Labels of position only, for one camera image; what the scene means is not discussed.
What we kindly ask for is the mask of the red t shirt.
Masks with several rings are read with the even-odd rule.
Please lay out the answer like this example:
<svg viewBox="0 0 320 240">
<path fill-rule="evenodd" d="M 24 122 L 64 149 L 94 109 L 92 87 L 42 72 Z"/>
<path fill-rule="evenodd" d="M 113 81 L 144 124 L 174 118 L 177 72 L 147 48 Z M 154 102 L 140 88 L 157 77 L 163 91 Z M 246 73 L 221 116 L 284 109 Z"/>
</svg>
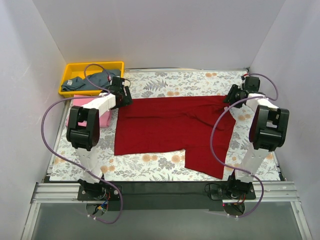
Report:
<svg viewBox="0 0 320 240">
<path fill-rule="evenodd" d="M 134 99 L 118 110 L 114 154 L 185 150 L 185 167 L 222 179 L 235 119 L 222 95 Z"/>
</svg>

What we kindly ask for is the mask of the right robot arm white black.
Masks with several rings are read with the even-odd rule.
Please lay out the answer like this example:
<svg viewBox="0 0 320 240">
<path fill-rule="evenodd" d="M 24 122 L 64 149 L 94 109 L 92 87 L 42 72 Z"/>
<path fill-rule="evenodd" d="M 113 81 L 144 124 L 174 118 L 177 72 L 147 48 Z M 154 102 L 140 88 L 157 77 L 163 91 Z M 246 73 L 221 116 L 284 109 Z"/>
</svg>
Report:
<svg viewBox="0 0 320 240">
<path fill-rule="evenodd" d="M 253 175 L 270 152 L 284 145 L 289 123 L 290 111 L 280 108 L 260 92 L 259 73 L 246 73 L 241 77 L 241 85 L 233 84 L 223 100 L 235 108 L 246 105 L 254 111 L 249 130 L 250 145 L 238 169 L 234 169 L 232 177 L 235 181 L 226 186 L 227 195 L 237 199 L 245 192 L 242 183 L 249 184 Z"/>
</svg>

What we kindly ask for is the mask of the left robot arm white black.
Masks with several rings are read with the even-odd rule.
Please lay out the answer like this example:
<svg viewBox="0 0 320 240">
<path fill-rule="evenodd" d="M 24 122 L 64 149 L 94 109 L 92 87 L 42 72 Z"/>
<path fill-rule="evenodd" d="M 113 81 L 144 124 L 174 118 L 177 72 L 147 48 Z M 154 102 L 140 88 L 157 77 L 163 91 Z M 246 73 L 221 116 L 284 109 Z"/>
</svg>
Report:
<svg viewBox="0 0 320 240">
<path fill-rule="evenodd" d="M 102 92 L 91 98 L 89 102 L 73 105 L 69 112 L 67 122 L 66 139 L 79 157 L 80 164 L 84 167 L 84 176 L 81 182 L 92 184 L 89 194 L 95 200 L 101 200 L 106 196 L 106 187 L 99 183 L 103 173 L 98 166 L 97 144 L 100 139 L 100 121 L 102 116 L 109 114 L 111 110 L 126 107 L 133 103 L 128 80 L 114 76 L 109 93 Z"/>
</svg>

